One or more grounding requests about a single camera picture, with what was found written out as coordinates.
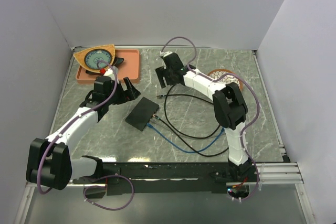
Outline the black network switch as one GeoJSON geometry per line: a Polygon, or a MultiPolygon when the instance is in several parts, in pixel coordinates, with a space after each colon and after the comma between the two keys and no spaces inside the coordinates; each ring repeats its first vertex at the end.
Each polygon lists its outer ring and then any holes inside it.
{"type": "Polygon", "coordinates": [[[142,132],[159,107],[160,106],[157,103],[142,97],[130,114],[125,118],[125,122],[142,132]]]}

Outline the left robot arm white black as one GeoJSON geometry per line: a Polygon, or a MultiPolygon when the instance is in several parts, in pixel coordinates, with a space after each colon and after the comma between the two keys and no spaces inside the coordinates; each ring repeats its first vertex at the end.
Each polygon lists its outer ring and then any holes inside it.
{"type": "Polygon", "coordinates": [[[86,177],[92,183],[103,179],[103,161],[93,156],[71,158],[71,151],[88,130],[109,111],[109,106],[124,104],[140,96],[129,78],[126,89],[107,76],[96,78],[76,113],[59,130],[45,139],[36,138],[29,147],[26,180],[48,189],[62,190],[71,180],[86,177]]]}

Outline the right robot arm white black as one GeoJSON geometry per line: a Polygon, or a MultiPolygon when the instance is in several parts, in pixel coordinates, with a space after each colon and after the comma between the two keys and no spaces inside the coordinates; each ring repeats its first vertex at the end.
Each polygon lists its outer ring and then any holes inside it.
{"type": "Polygon", "coordinates": [[[183,65],[178,54],[160,52],[164,65],[156,68],[156,74],[162,88],[167,85],[181,84],[205,95],[213,102],[215,119],[225,129],[228,148],[230,177],[241,181],[248,175],[249,158],[246,154],[245,127],[248,112],[246,102],[239,85],[231,82],[224,84],[204,75],[197,68],[183,65]]]}

